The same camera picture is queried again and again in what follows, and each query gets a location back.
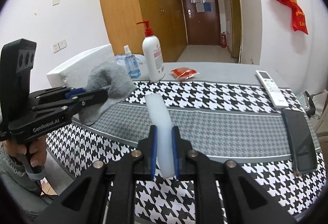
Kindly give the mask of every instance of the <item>blue paper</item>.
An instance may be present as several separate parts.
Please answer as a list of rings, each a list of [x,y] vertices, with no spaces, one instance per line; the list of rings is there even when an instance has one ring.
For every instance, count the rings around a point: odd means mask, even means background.
[[[204,9],[205,9],[205,12],[211,12],[212,11],[211,4],[209,2],[205,2]]]

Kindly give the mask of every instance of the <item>metal screw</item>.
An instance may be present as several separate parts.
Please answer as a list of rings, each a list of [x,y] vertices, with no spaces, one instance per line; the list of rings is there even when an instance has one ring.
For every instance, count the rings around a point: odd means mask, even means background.
[[[133,157],[139,157],[142,155],[142,152],[140,150],[134,150],[134,151],[132,151],[131,155]]]
[[[188,151],[188,156],[196,157],[196,156],[198,156],[198,152],[196,150],[189,150]]]
[[[226,165],[227,165],[227,167],[229,167],[229,168],[235,168],[235,167],[237,166],[237,163],[236,163],[235,161],[233,161],[233,160],[228,160],[228,161],[226,162]]]
[[[98,161],[96,161],[96,162],[93,163],[93,166],[95,168],[102,168],[104,166],[104,162],[98,160]]]

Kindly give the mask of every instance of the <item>tile floor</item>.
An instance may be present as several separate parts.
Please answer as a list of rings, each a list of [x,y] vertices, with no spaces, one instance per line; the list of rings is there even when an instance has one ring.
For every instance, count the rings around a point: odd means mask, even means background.
[[[48,195],[56,194],[56,192],[48,182],[42,183],[42,190]]]
[[[218,45],[188,45],[178,62],[235,63],[228,49]]]

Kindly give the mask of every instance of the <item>gray jacket sleeve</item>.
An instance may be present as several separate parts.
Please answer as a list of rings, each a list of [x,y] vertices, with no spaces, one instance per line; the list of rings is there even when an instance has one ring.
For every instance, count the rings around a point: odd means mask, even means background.
[[[8,192],[28,218],[34,219],[47,206],[41,197],[36,182],[27,176],[24,167],[13,162],[0,143],[0,177]]]

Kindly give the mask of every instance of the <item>gray table surface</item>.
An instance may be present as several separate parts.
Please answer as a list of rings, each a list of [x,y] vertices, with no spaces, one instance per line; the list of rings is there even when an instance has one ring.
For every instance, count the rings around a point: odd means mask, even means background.
[[[235,64],[235,63],[215,63],[215,62],[174,62],[165,63],[165,76],[163,80],[174,81],[170,72],[179,67],[188,67],[199,72],[194,81],[208,81],[220,83],[236,83],[236,84],[249,84],[261,85],[256,70],[264,70],[269,73],[275,83],[280,88],[288,88],[287,83],[279,76],[273,69],[264,66]],[[149,81],[149,74],[146,65],[140,65],[141,76],[138,80]]]

